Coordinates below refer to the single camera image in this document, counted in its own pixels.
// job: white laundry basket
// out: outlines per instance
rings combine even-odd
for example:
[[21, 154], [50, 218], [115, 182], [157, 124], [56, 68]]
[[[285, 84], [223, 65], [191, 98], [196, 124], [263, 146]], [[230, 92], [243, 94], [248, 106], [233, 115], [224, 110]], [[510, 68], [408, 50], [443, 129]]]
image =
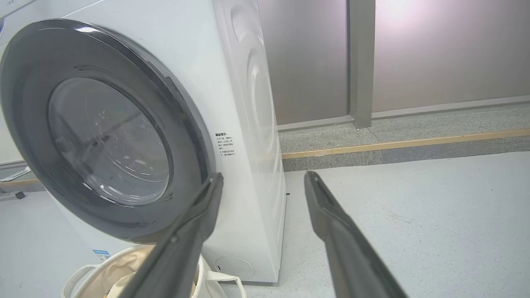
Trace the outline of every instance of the white laundry basket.
[[[103, 298], [117, 281], [136, 272], [153, 248], [154, 246], [138, 245], [117, 253], [102, 264], [81, 267], [66, 282], [61, 298]], [[90, 271], [92, 271], [90, 275], [73, 293], [77, 283]], [[211, 271], [201, 255], [194, 280], [195, 290], [190, 293], [190, 297], [226, 298], [225, 292], [218, 283], [220, 281], [236, 281], [241, 296], [246, 298], [239, 277]]]

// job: washing machine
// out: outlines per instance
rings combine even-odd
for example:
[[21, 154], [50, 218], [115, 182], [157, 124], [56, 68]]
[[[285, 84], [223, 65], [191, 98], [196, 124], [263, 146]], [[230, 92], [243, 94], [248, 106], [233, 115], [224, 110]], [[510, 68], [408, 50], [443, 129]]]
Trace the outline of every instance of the washing machine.
[[0, 6], [5, 121], [96, 254], [156, 243], [221, 172], [203, 256], [277, 281], [286, 191], [256, 0]]

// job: metal post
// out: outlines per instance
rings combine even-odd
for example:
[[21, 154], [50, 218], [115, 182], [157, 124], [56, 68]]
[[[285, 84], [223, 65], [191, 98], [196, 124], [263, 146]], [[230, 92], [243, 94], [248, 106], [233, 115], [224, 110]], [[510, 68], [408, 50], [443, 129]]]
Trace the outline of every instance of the metal post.
[[355, 127], [372, 125], [375, 0], [347, 0], [350, 115]]

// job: washing machine door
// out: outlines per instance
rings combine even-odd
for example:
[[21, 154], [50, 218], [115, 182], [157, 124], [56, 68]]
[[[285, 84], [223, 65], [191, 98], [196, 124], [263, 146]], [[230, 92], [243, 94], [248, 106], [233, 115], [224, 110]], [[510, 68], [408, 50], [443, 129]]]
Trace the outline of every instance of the washing machine door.
[[138, 243], [156, 242], [215, 171], [204, 123], [154, 65], [71, 20], [28, 25], [0, 65], [5, 120], [39, 180], [85, 222]]

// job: metal frame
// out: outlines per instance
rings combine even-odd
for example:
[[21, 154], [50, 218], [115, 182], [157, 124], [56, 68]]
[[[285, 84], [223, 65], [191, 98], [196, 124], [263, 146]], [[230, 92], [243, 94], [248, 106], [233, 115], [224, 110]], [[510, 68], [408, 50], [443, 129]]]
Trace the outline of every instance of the metal frame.
[[375, 0], [347, 0], [350, 115], [356, 128], [372, 125]]

